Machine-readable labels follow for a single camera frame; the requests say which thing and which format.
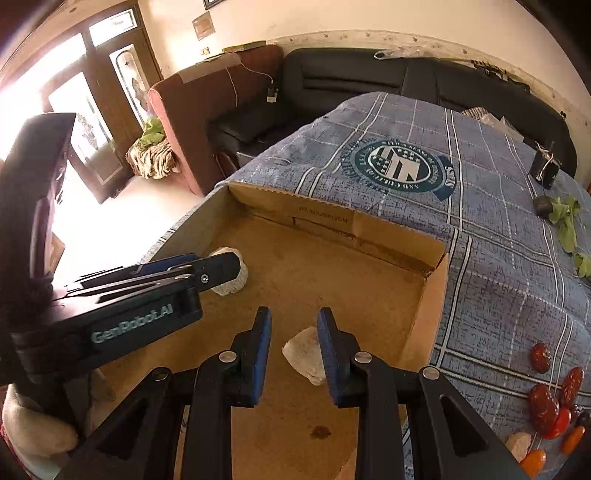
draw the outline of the orange cherry tomato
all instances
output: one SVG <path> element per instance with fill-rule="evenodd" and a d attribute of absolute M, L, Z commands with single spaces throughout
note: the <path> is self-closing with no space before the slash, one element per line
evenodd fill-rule
<path fill-rule="evenodd" d="M 526 457 L 519 463 L 525 473 L 530 478 L 535 478 L 538 473 L 542 471 L 546 463 L 546 452 L 543 450 L 532 450 L 526 455 Z"/>
<path fill-rule="evenodd" d="M 560 451 L 565 455 L 570 455 L 573 453 L 584 434 L 585 427 L 582 425 L 573 428 L 573 430 L 564 438 Z"/>

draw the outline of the door frame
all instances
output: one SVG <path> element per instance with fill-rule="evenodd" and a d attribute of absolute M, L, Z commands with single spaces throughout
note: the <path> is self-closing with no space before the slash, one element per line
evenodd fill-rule
<path fill-rule="evenodd" d="M 156 71 L 158 73 L 159 80 L 164 80 L 164 76 L 162 75 L 162 69 L 158 64 L 158 60 L 156 59 L 156 55 L 154 54 L 154 49 L 152 48 L 152 44 L 150 43 L 150 37 L 148 35 L 148 31 L 145 26 L 144 17 L 142 17 L 141 10 L 139 8 L 138 0 L 126 0 L 125 2 L 121 2 L 120 4 L 114 5 L 112 7 L 107 8 L 97 14 L 92 15 L 91 17 L 86 18 L 85 20 L 77 23 L 76 25 L 68 28 L 63 33 L 59 34 L 45 45 L 42 48 L 39 48 L 34 54 L 32 54 L 25 62 L 23 62 L 17 69 L 14 70 L 4 81 L 4 85 L 2 88 L 8 87 L 10 83 L 19 79 L 28 69 L 30 69 L 33 65 L 35 65 L 45 54 L 50 52 L 54 47 L 57 47 L 60 43 L 68 40 L 68 38 L 73 37 L 78 33 L 82 33 L 82 37 L 85 41 L 86 46 L 86 53 L 88 54 L 89 51 L 95 50 L 95 47 L 92 43 L 92 39 L 90 38 L 90 33 L 88 28 L 105 18 L 109 18 L 112 15 L 117 13 L 123 12 L 125 10 L 132 9 L 134 11 L 135 19 L 138 23 L 137 29 L 142 31 L 144 35 L 144 40 L 148 45 L 148 50 L 150 52 L 150 56 L 152 57 L 152 61 L 156 65 Z"/>
<path fill-rule="evenodd" d="M 90 36 L 89 28 L 102 20 L 126 10 L 132 10 L 137 26 L 95 46 Z M 69 160 L 72 167 L 77 171 L 97 201 L 102 203 L 106 198 L 116 194 L 118 190 L 123 188 L 125 183 L 133 176 L 132 169 L 127 163 L 125 156 L 131 144 L 142 134 L 142 128 L 138 124 L 131 106 L 129 106 L 123 86 L 120 85 L 114 66 L 109 59 L 109 51 L 117 50 L 128 44 L 136 45 L 136 51 L 139 49 L 142 52 L 142 58 L 145 62 L 145 64 L 141 65 L 144 69 L 146 80 L 149 83 L 149 85 L 146 85 L 146 88 L 149 89 L 154 83 L 163 79 L 162 71 L 158 65 L 146 31 L 138 1 L 128 0 L 114 5 L 86 18 L 61 33 L 20 65 L 7 79 L 5 86 L 20 78 L 53 48 L 78 34 L 82 36 L 86 47 L 86 54 L 56 73 L 40 88 L 39 93 L 43 101 L 44 112 L 51 112 L 53 109 L 48 101 L 49 94 L 78 73 L 84 74 L 90 92 L 111 131 L 112 145 L 115 149 L 115 155 L 121 164 L 121 168 L 113 172 L 113 175 L 110 177 L 111 180 L 104 182 L 91 167 L 86 165 L 78 157 L 73 148 L 70 149 Z"/>

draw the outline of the black leather sofa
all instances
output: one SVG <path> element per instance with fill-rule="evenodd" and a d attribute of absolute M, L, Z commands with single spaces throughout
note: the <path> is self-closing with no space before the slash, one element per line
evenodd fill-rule
<path fill-rule="evenodd" d="M 292 51 L 275 81 L 280 87 L 277 102 L 256 98 L 216 118 L 209 124 L 209 141 L 243 164 L 343 101 L 381 91 L 457 112 L 484 107 L 499 119 L 506 117 L 532 147 L 536 141 L 547 147 L 554 141 L 563 170 L 574 177 L 577 155 L 564 119 L 522 86 L 452 61 L 377 60 L 375 52 L 364 48 Z"/>

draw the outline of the green leaf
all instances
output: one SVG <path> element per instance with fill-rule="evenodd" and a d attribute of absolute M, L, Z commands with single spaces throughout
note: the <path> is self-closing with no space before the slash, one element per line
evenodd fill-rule
<path fill-rule="evenodd" d="M 566 199 L 566 203 L 569 204 L 570 213 L 572 213 L 572 215 L 577 215 L 581 211 L 581 204 L 572 195 L 568 196 L 568 198 Z"/>
<path fill-rule="evenodd" d="M 568 203 L 562 203 L 559 197 L 552 200 L 552 207 L 552 213 L 548 215 L 548 220 L 556 225 L 569 214 L 570 205 Z"/>
<path fill-rule="evenodd" d="M 577 232 L 574 230 L 572 215 L 564 217 L 564 221 L 558 227 L 558 241 L 568 254 L 577 248 Z"/>
<path fill-rule="evenodd" d="M 587 254 L 576 253 L 573 259 L 579 278 L 591 277 L 591 258 Z"/>

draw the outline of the dried red date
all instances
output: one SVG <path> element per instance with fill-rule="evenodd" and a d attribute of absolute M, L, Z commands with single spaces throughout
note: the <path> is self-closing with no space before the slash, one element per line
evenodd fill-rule
<path fill-rule="evenodd" d="M 552 354 L 542 342 L 536 343 L 530 352 L 531 365 L 538 373 L 545 374 L 550 370 Z"/>
<path fill-rule="evenodd" d="M 531 389 L 528 400 L 532 425 L 540 434 L 548 433 L 558 418 L 558 400 L 552 396 L 548 386 L 542 384 Z"/>
<path fill-rule="evenodd" d="M 560 394 L 560 406 L 571 408 L 579 395 L 579 389 L 583 383 L 584 372 L 581 367 L 573 368 L 564 380 L 562 393 Z"/>

